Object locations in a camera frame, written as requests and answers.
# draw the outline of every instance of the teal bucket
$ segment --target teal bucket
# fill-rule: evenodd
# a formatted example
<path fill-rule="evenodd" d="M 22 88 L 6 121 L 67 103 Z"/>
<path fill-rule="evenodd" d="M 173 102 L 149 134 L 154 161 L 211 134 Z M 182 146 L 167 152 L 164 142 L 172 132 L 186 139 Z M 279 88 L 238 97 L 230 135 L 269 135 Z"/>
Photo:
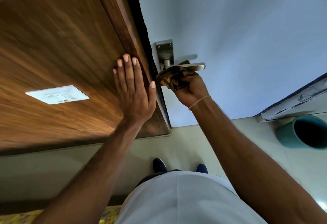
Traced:
<path fill-rule="evenodd" d="M 276 128 L 277 139 L 288 148 L 327 148 L 327 123 L 313 115 L 302 115 Z"/>

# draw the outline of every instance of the person's right arm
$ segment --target person's right arm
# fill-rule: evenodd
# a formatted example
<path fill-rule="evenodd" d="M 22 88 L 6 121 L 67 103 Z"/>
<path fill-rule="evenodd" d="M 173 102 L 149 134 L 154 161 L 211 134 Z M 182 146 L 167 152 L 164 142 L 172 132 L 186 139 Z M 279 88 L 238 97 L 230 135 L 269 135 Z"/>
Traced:
<path fill-rule="evenodd" d="M 175 92 L 187 107 L 209 95 L 200 76 Z M 269 224 L 326 224 L 327 214 L 278 163 L 243 135 L 211 99 L 191 107 L 239 197 Z"/>

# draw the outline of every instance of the navy sneaker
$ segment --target navy sneaker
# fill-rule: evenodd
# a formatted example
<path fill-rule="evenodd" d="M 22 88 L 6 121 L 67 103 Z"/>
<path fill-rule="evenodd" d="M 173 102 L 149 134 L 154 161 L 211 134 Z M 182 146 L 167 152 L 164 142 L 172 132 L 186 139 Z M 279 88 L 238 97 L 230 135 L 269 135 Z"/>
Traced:
<path fill-rule="evenodd" d="M 198 164 L 196 170 L 196 172 L 202 172 L 202 173 L 206 173 L 208 174 L 208 169 L 204 164 Z"/>
<path fill-rule="evenodd" d="M 153 166 L 154 173 L 157 173 L 157 172 L 166 173 L 166 172 L 168 172 L 164 162 L 161 159 L 158 159 L 158 158 L 154 159 L 153 163 L 152 163 L 152 166 Z"/>

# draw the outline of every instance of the white switch plate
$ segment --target white switch plate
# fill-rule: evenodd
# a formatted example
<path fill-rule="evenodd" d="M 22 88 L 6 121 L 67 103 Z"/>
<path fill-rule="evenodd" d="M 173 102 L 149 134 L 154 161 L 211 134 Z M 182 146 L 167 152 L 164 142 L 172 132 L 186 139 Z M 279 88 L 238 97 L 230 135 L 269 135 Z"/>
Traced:
<path fill-rule="evenodd" d="M 87 95 L 73 85 L 29 91 L 26 94 L 47 104 L 61 104 L 89 99 Z"/>

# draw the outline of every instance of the t-shirt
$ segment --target t-shirt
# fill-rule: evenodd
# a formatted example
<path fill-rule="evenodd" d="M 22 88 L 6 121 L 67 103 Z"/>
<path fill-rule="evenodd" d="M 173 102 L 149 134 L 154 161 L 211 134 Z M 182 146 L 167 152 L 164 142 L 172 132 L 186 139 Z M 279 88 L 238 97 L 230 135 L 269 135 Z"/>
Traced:
<path fill-rule="evenodd" d="M 126 198 L 115 224 L 267 224 L 219 176 L 174 171 L 152 178 Z"/>

